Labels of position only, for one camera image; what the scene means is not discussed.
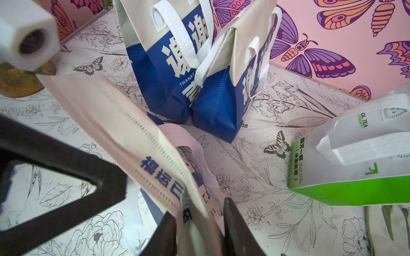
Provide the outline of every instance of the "painted butterfly wing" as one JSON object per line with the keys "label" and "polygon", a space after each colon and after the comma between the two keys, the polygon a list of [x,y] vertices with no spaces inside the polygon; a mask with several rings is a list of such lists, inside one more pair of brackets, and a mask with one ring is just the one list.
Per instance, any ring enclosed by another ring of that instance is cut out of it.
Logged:
{"label": "painted butterfly wing", "polygon": [[90,0],[70,0],[70,3],[75,4],[77,9],[80,9],[83,6],[87,6]]}
{"label": "painted butterfly wing", "polygon": [[282,22],[280,24],[276,38],[287,43],[295,44],[299,39],[298,29],[296,28],[295,22],[293,22],[292,18],[282,7],[280,7],[279,5],[278,7],[282,10]]}
{"label": "painted butterfly wing", "polygon": [[320,7],[337,7],[360,1],[362,0],[314,0],[314,2]]}
{"label": "painted butterfly wing", "polygon": [[310,69],[309,62],[302,54],[294,58],[286,69],[296,72],[302,76],[312,78],[312,70]]}
{"label": "painted butterfly wing", "polygon": [[286,52],[287,50],[290,49],[290,45],[279,41],[279,40],[275,40],[275,43],[273,44],[272,50],[271,50],[271,56],[270,58],[273,59],[279,55],[281,55],[282,53]]}
{"label": "painted butterfly wing", "polygon": [[87,0],[87,1],[90,1],[89,4],[88,4],[88,8],[91,9],[93,14],[96,14],[96,13],[99,13],[100,11],[102,11],[103,6],[101,5],[100,0]]}
{"label": "painted butterfly wing", "polygon": [[92,67],[90,65],[79,66],[79,67],[74,68],[74,70],[84,72],[87,75],[94,74],[94,70],[92,69]]}
{"label": "painted butterfly wing", "polygon": [[410,0],[403,0],[404,9],[410,16]]}
{"label": "painted butterfly wing", "polygon": [[402,68],[401,71],[401,75],[405,75],[406,78],[410,78],[410,66]]}
{"label": "painted butterfly wing", "polygon": [[307,49],[305,55],[319,78],[345,77],[356,71],[355,66],[348,59],[331,51]]}
{"label": "painted butterfly wing", "polygon": [[385,48],[377,54],[390,54],[392,61],[389,65],[410,65],[410,41],[387,43]]}
{"label": "painted butterfly wing", "polygon": [[51,13],[57,19],[57,29],[60,41],[74,32],[70,19],[57,0],[51,1]]}
{"label": "painted butterfly wing", "polygon": [[375,2],[367,0],[355,6],[345,7],[331,11],[321,11],[317,14],[317,21],[326,29],[345,27],[360,18]]}
{"label": "painted butterfly wing", "polygon": [[214,0],[213,6],[219,24],[230,22],[239,11],[243,10],[252,0]]}
{"label": "painted butterfly wing", "polygon": [[365,100],[371,99],[370,89],[364,85],[356,86],[350,93]]}

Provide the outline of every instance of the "drawn butterfly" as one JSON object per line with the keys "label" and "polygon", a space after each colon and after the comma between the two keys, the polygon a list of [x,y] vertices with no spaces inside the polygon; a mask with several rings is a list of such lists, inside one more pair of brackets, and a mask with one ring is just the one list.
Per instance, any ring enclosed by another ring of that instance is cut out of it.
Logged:
{"label": "drawn butterfly", "polygon": [[51,1],[51,13],[57,19],[57,29],[60,41],[74,32],[73,25],[70,22],[66,12],[57,0]]}
{"label": "drawn butterfly", "polygon": [[[314,0],[314,2],[320,7],[342,7],[340,9],[319,12],[317,14],[317,21],[326,29],[345,27],[360,18],[375,3],[375,1],[376,0]],[[371,22],[373,36],[377,36],[379,32],[386,27],[395,9],[395,5],[389,3],[395,0],[379,1],[382,4],[379,4],[374,10]],[[410,0],[402,0],[402,2],[405,11],[410,16]]]}
{"label": "drawn butterfly", "polygon": [[[289,14],[283,8],[281,9],[282,22],[276,36],[277,40],[275,40],[271,50],[271,59],[283,54],[281,61],[293,59],[286,69],[309,78],[312,77],[309,62],[312,64],[316,76],[319,78],[345,77],[356,71],[355,66],[348,59],[337,53],[323,49],[306,49],[310,42],[316,45],[318,43],[308,40],[308,36],[305,33],[303,33],[303,35],[306,39],[298,42],[298,30],[295,23]],[[303,50],[309,62],[301,53]]]}
{"label": "drawn butterfly", "polygon": [[252,0],[213,0],[214,37],[216,37],[216,27],[220,27],[221,30],[251,2]]}
{"label": "drawn butterfly", "polygon": [[70,2],[75,4],[77,9],[87,6],[92,10],[93,14],[99,13],[103,9],[103,5],[100,0],[70,0]]}
{"label": "drawn butterfly", "polygon": [[92,75],[94,74],[94,71],[103,70],[103,67],[101,65],[101,62],[103,61],[102,58],[103,57],[99,57],[95,61],[93,61],[90,65],[79,66],[79,67],[76,67],[74,70],[84,72],[87,75]]}
{"label": "drawn butterfly", "polygon": [[268,154],[276,154],[278,157],[285,159],[286,152],[290,151],[289,144],[285,141],[285,136],[282,131],[276,135],[276,144],[267,146],[263,152]]}
{"label": "drawn butterfly", "polygon": [[391,42],[377,54],[390,54],[392,60],[389,65],[405,66],[401,68],[401,75],[410,78],[410,41]]}

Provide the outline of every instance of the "drawn leaf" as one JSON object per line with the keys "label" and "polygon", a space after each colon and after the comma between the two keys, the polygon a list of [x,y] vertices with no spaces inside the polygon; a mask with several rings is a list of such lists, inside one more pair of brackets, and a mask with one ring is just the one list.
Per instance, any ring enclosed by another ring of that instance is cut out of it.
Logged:
{"label": "drawn leaf", "polygon": [[68,199],[71,187],[72,186],[69,185],[58,184],[43,197],[40,204],[47,207],[61,205]]}
{"label": "drawn leaf", "polygon": [[314,248],[314,243],[316,242],[316,226],[313,219],[313,208],[310,208],[310,244]]}
{"label": "drawn leaf", "polygon": [[302,127],[317,127],[329,121],[330,118],[319,117],[319,116],[306,116],[301,118],[296,118],[287,123],[288,127],[302,128]]}
{"label": "drawn leaf", "polygon": [[290,243],[290,238],[292,237],[292,233],[289,232],[289,234],[286,237],[285,243],[283,244],[283,249],[282,252],[286,253],[287,249],[289,248],[289,243]]}
{"label": "drawn leaf", "polygon": [[56,241],[53,240],[53,241],[51,242],[51,247],[52,247],[52,251],[53,251],[54,255],[56,255],[56,256],[62,256],[62,254],[61,254],[61,247],[60,247],[59,244],[56,243]]}
{"label": "drawn leaf", "polygon": [[7,224],[8,227],[11,227],[11,222],[10,222],[9,217],[6,218],[6,224]]}
{"label": "drawn leaf", "polygon": [[90,192],[90,190],[91,190],[91,183],[83,180],[81,182],[81,197],[85,197],[88,194],[88,192]]}
{"label": "drawn leaf", "polygon": [[267,78],[266,78],[266,81],[268,82],[268,83],[271,83],[271,82],[273,82],[275,79],[273,78],[273,75],[272,75],[272,73],[270,73],[269,71],[268,71],[268,76],[267,76]]}
{"label": "drawn leaf", "polygon": [[306,251],[306,248],[303,246],[303,244],[299,241],[298,237],[296,236],[296,229],[293,230],[293,239],[295,240],[295,243],[300,250]]}
{"label": "drawn leaf", "polygon": [[282,238],[282,237],[285,237],[287,234],[289,234],[291,231],[292,231],[292,229],[289,229],[289,230],[286,231],[286,232],[283,232],[283,233],[280,233],[280,234],[276,234],[276,235],[270,235],[270,236],[268,236],[268,237],[269,237],[269,238],[272,238],[272,239]]}
{"label": "drawn leaf", "polygon": [[206,140],[205,135],[201,135],[201,137],[199,137],[196,141],[201,144],[202,148],[205,148],[208,145],[208,141]]}
{"label": "drawn leaf", "polygon": [[41,168],[32,165],[32,172],[31,172],[31,182],[30,182],[30,187],[28,190],[28,195],[27,198],[30,196],[31,190],[33,189],[34,183],[36,183],[36,180],[39,182],[39,196],[40,196],[40,190],[41,190]]}
{"label": "drawn leaf", "polygon": [[287,223],[279,223],[279,224],[276,224],[276,226],[280,228],[292,228],[294,225],[287,224]]}
{"label": "drawn leaf", "polygon": [[268,121],[268,120],[247,118],[244,120],[245,126],[242,125],[242,129],[245,129],[245,130],[264,129],[264,128],[269,128],[269,127],[274,126],[275,123],[276,122]]}
{"label": "drawn leaf", "polygon": [[320,217],[322,217],[322,220],[326,223],[326,225],[332,229],[335,229],[334,226],[330,225],[326,220],[325,216],[323,215],[323,205],[321,202],[319,202],[319,212],[320,212]]}
{"label": "drawn leaf", "polygon": [[302,90],[298,90],[300,93],[303,94],[303,97],[312,105],[314,105],[315,107],[317,107],[318,109],[322,110],[323,112],[326,112],[328,114],[331,114],[332,116],[336,117],[336,115],[330,111],[329,109],[327,109],[324,105],[322,105],[320,102],[318,102],[317,100],[315,100],[314,98],[312,98],[310,95],[306,94],[304,91]]}
{"label": "drawn leaf", "polygon": [[311,201],[311,199],[308,199],[306,202],[304,202],[303,204],[295,204],[295,203],[291,203],[291,202],[288,202],[288,201],[283,201],[287,206],[289,206],[289,207],[291,207],[291,208],[293,208],[293,209],[303,209],[303,208],[305,208],[306,206],[308,206],[308,204],[310,203],[310,202],[312,202]]}

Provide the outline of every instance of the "paper bag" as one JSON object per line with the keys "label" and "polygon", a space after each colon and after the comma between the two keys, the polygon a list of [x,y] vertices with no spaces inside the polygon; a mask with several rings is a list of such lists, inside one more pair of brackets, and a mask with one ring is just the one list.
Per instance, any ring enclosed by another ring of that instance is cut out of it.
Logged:
{"label": "paper bag", "polygon": [[195,83],[203,86],[193,106],[196,127],[227,142],[235,138],[254,96],[266,83],[268,50],[281,20],[275,6],[276,0],[249,4],[215,39],[195,75]]}
{"label": "paper bag", "polygon": [[113,2],[148,108],[185,123],[200,89],[193,83],[195,69],[212,43],[209,0]]}
{"label": "paper bag", "polygon": [[410,202],[410,86],[292,144],[289,188],[329,205]]}

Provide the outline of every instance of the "white strap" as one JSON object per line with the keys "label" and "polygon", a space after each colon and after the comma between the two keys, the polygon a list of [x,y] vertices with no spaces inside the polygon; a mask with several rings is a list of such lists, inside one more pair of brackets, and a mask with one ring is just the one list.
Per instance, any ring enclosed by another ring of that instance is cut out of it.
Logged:
{"label": "white strap", "polygon": [[[249,62],[251,61],[253,57],[253,53],[255,53],[255,62],[253,63],[253,68],[252,68],[252,77],[251,77],[251,84],[253,85],[255,82],[255,74],[256,74],[256,67],[257,67],[257,62],[258,62],[258,55],[259,55],[259,45],[260,45],[260,39],[258,36],[255,36],[252,41],[249,43],[248,48],[246,49],[246,55],[245,55],[245,66],[248,67]],[[248,88],[248,94],[249,98],[252,99],[251,97],[251,91],[252,88],[249,86]]]}
{"label": "white strap", "polygon": [[214,16],[212,14],[211,2],[209,0],[199,0],[201,5],[202,13],[205,18],[205,24],[208,31],[208,39],[201,46],[196,57],[199,62],[202,63],[205,60],[205,57],[208,55],[212,46],[212,39],[214,37]]}
{"label": "white strap", "polygon": [[276,28],[275,28],[275,31],[273,32],[272,39],[269,42],[268,48],[265,50],[265,53],[263,55],[262,63],[261,63],[261,66],[259,67],[260,69],[259,84],[258,84],[255,94],[251,95],[251,99],[255,97],[256,95],[258,95],[265,88],[265,85],[267,83],[266,81],[268,78],[269,59],[271,56],[271,50],[272,50],[273,44],[275,43],[276,35],[278,34],[279,27],[282,22],[282,10],[277,6],[272,10],[271,17],[269,19],[269,27],[268,27],[269,31],[272,26],[274,14],[276,14],[278,17],[278,23],[276,23]]}
{"label": "white strap", "polygon": [[172,5],[167,0],[159,1],[152,6],[151,16],[158,31],[168,26],[188,65],[191,68],[198,68],[200,63],[196,57],[194,44]]}
{"label": "white strap", "polygon": [[226,32],[233,25],[234,20],[239,18],[241,14],[245,11],[245,9],[246,7],[236,17],[234,17],[226,26],[224,26],[223,29],[219,32],[219,34],[216,36],[215,42],[213,46],[211,47],[211,50],[208,52],[208,55],[205,57],[204,61],[201,62],[201,65],[198,67],[198,69],[195,71],[194,83],[196,85],[200,86],[201,88],[203,87],[205,78],[208,75],[210,67],[212,63],[214,62],[217,53],[221,49],[223,38]]}
{"label": "white strap", "polygon": [[334,119],[335,121],[331,121],[335,123],[316,146],[317,151],[331,163],[338,165],[349,165],[410,152],[410,132],[388,134],[359,141],[337,149],[331,148],[329,135],[335,131],[336,125],[341,119],[364,112],[389,108],[410,110],[407,95],[387,95],[347,110],[344,114],[336,117]]}

